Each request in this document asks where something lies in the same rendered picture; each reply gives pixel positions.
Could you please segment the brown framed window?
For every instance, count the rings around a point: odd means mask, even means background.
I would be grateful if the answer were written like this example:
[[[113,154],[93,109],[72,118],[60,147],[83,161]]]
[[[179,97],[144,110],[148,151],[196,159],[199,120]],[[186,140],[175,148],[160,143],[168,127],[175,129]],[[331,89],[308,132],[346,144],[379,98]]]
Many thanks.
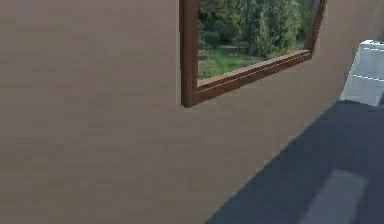
[[[181,105],[312,58],[327,0],[179,0]]]

